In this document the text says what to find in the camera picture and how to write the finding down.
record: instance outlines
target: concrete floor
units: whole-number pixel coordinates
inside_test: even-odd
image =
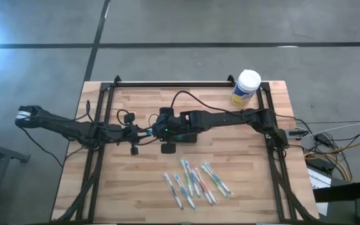
[[[93,43],[104,0],[0,0],[0,44]],[[356,0],[112,0],[102,43],[360,42]],[[0,224],[49,220],[61,168],[14,125],[20,105],[75,114],[91,49],[0,49],[0,145],[13,161],[0,191]],[[92,81],[223,80],[243,69],[286,80],[294,113],[313,132],[360,120],[360,47],[100,49]],[[30,133],[61,161],[68,142]],[[331,132],[360,133],[360,126]],[[360,181],[360,146],[346,151]]]

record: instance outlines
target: white lid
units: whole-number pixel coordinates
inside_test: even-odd
[[[238,77],[238,85],[245,91],[255,91],[261,85],[261,76],[256,71],[245,69]]]

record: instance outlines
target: wooden table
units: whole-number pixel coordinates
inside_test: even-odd
[[[293,116],[293,109],[284,81],[270,81],[272,98],[278,114]],[[77,116],[85,113],[86,100],[91,101],[91,114],[95,113],[100,82],[85,82]],[[230,102],[230,87],[125,87],[115,88],[110,123],[118,124],[116,112],[127,109],[136,114],[135,123],[148,127],[148,118],[159,113],[162,106],[170,106],[179,90],[187,90],[206,104],[230,111],[239,110]],[[256,96],[248,105],[258,108]],[[181,111],[206,109],[188,95],[179,95],[175,102],[175,115]],[[293,119],[277,118],[282,129],[295,128]],[[130,144],[108,144],[105,148],[101,180],[97,195],[95,223],[255,223],[278,222],[273,185],[268,164],[264,136],[247,125],[217,127],[198,136],[197,144],[177,145],[176,154],[161,154],[160,142],[139,146],[139,155],[130,155]],[[77,142],[69,146],[68,154],[79,148]],[[64,164],[61,183],[52,213],[58,218],[73,202],[80,191],[86,151],[72,155]],[[191,166],[210,162],[212,168],[234,192],[226,200],[202,174],[220,203],[210,206],[206,199],[194,197],[196,211],[191,209],[178,185],[184,210],[177,204],[163,179],[163,172],[178,173],[185,183],[180,159],[187,159]],[[303,153],[298,147],[287,150],[286,163],[292,190],[305,208],[318,218],[311,183]],[[282,195],[284,210],[286,198]],[[88,213],[86,199],[84,216]]]

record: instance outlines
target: yellow cable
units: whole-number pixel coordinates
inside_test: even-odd
[[[305,154],[305,156],[308,156],[310,154],[315,154],[315,152],[309,152],[309,153]],[[333,157],[331,155],[327,155],[327,157],[333,159],[337,164],[339,164],[341,166],[341,169],[344,171],[344,174],[347,177],[347,181],[351,181],[351,178],[349,177],[349,174],[348,174],[347,170],[345,169],[345,167],[338,160],[336,160],[335,157]]]
[[[339,153],[339,152],[341,152],[341,151],[343,151],[343,150],[345,150],[345,149],[353,148],[353,147],[356,147],[356,146],[359,146],[359,145],[360,145],[360,142],[357,143],[357,144],[354,144],[354,145],[352,145],[352,146],[349,146],[349,147],[344,147],[344,148],[341,148],[341,149],[335,149],[335,150],[332,150],[332,151],[329,151],[329,152],[325,152],[325,153],[323,153],[323,154],[321,154],[321,155],[319,155],[319,156],[310,157],[310,158],[306,158],[306,159],[307,159],[307,160],[319,159],[319,158],[321,158],[321,157],[324,157],[325,155],[328,156],[329,154]],[[306,154],[304,155],[304,157],[306,157],[306,156],[309,155],[310,153],[313,153],[313,152],[306,153]]]

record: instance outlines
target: plastic container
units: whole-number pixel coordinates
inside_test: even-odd
[[[254,96],[261,85],[261,76],[253,70],[245,69],[240,76],[231,95],[231,102],[237,107],[244,107]]]

